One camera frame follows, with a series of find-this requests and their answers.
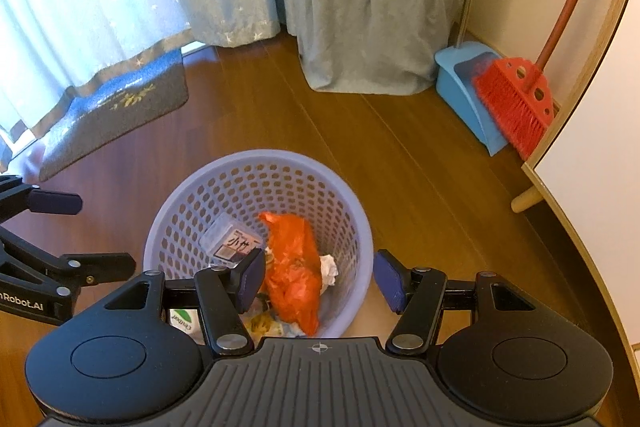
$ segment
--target dustpan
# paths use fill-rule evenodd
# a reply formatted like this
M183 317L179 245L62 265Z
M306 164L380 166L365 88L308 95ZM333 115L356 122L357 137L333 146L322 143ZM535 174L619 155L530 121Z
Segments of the dustpan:
M483 74L500 55L480 42L463 42L470 8L471 0L464 0L456 45L435 54L440 67L436 91L493 156L507 145L507 140L478 99L471 80Z

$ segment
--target wooden leg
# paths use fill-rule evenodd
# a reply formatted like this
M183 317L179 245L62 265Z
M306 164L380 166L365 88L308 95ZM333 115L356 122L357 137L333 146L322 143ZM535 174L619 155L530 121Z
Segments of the wooden leg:
M535 187L529 187L521 195L513 198L511 201L511 210L516 214L527 210L536 203L540 203L544 198Z

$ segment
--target silver screw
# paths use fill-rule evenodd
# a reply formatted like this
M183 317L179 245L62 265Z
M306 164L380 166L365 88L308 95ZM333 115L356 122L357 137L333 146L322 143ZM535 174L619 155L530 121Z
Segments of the silver screw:
M418 336L412 333L404 333L403 335L396 335L391 341L398 349L410 350L418 349L422 347L424 341Z
M222 349L228 349L229 351L242 349L248 343L249 341L246 339L246 337L238 335L237 333L228 333L227 335L218 337L218 339L216 340L216 344L218 344L218 346L220 346Z

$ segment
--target broom head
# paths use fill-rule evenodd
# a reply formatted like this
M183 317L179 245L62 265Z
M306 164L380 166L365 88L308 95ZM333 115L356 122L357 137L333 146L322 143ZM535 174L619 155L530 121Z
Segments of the broom head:
M523 160L531 156L554 119L546 78L524 58L500 58L473 79L478 98Z

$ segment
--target barcode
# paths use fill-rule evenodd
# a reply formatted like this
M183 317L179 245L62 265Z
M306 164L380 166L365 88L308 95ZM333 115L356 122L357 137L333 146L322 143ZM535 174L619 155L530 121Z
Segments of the barcode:
M229 261L233 256L235 256L235 254L236 254L236 250L222 245L222 247L218 248L218 251L216 252L215 256Z

